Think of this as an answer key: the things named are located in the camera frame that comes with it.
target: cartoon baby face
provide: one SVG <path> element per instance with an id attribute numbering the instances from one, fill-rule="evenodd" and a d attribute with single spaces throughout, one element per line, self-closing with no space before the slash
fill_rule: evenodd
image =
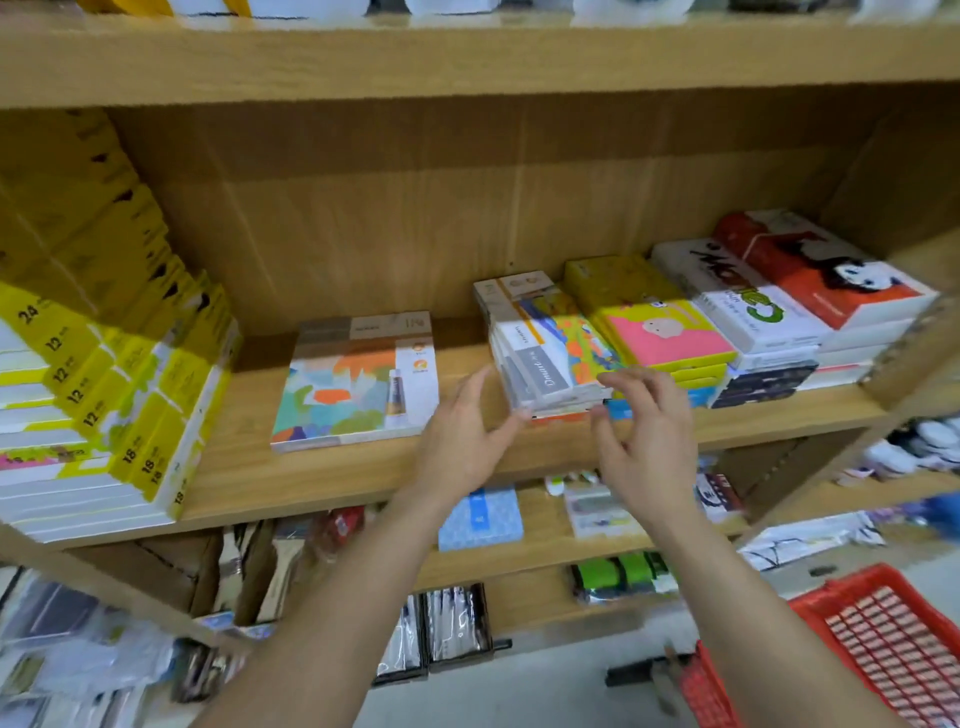
<path id="1" fill-rule="evenodd" d="M 647 319 L 643 322 L 643 330 L 647 333 L 655 333 L 661 339 L 670 339 L 680 336 L 684 332 L 684 325 L 676 319 Z"/>
<path id="2" fill-rule="evenodd" d="M 896 282 L 881 266 L 851 260 L 833 268 L 850 285 L 864 291 L 885 291 Z"/>

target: wooden shelf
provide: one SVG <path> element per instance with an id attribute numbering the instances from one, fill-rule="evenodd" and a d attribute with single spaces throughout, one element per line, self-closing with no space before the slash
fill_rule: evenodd
<path id="1" fill-rule="evenodd" d="M 495 638 L 546 624 L 645 611 L 680 599 L 678 594 L 636 595 L 611 604 L 582 604 L 573 596 L 572 580 L 563 567 L 502 576 L 486 582 L 484 588 Z"/>
<path id="2" fill-rule="evenodd" d="M 946 81 L 960 26 L 819 12 L 598 27 L 524 10 L 323 24 L 24 1 L 0 5 L 0 77 L 4 108 Z"/>
<path id="3" fill-rule="evenodd" d="M 446 552 L 434 548 L 420 569 L 417 591 L 654 547 L 646 534 L 578 539 L 573 535 L 563 498 L 548 495 L 541 485 L 519 488 L 516 494 L 523 516 L 521 541 Z M 728 536 L 736 536 L 746 530 L 747 523 L 731 518 L 718 527 Z"/>
<path id="4" fill-rule="evenodd" d="M 767 525 L 819 519 L 837 513 L 872 511 L 915 500 L 960 491 L 960 476 L 953 473 L 920 472 L 899 480 L 873 480 L 844 488 L 825 480 L 796 500 L 785 503 Z"/>
<path id="5" fill-rule="evenodd" d="M 491 361 L 481 319 L 434 322 L 442 392 Z M 258 337 L 245 346 L 219 422 L 187 490 L 177 523 L 61 542 L 58 547 L 127 541 L 157 533 L 289 516 L 386 500 L 414 476 L 419 438 L 407 437 L 278 455 L 270 450 L 276 407 L 293 350 L 292 335 Z M 484 391 L 488 426 L 507 404 L 498 377 Z M 729 409 L 698 409 L 703 449 L 755 443 L 869 425 L 883 410 L 857 386 L 802 392 L 787 400 Z M 621 433 L 630 424 L 617 423 Z M 497 466 L 493 483 L 596 467 L 589 422 L 530 425 Z"/>
<path id="6" fill-rule="evenodd" d="M 912 417 L 943 417 L 960 412 L 960 381 L 935 384 L 911 400 Z"/>

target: plastic basket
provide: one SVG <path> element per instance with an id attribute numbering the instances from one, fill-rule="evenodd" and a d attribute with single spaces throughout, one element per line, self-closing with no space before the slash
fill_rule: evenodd
<path id="1" fill-rule="evenodd" d="M 790 606 L 863 683 L 917 728 L 960 723 L 960 630 L 877 564 L 791 600 Z M 740 728 L 709 654 L 684 673 L 681 690 L 701 728 Z"/>

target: blue patterned box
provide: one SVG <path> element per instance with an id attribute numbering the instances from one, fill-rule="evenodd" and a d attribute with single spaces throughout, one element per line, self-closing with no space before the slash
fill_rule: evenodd
<path id="1" fill-rule="evenodd" d="M 523 518 L 513 488 L 474 491 L 453 508 L 438 534 L 440 551 L 519 541 Z"/>

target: right hand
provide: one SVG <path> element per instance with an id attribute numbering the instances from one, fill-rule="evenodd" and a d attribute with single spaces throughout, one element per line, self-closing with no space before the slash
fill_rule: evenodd
<path id="1" fill-rule="evenodd" d="M 624 369 L 597 379 L 622 392 L 634 413 L 633 429 L 621 444 L 607 408 L 590 410 L 603 482 L 644 527 L 695 513 L 697 441 L 686 392 L 672 376 L 652 369 Z"/>

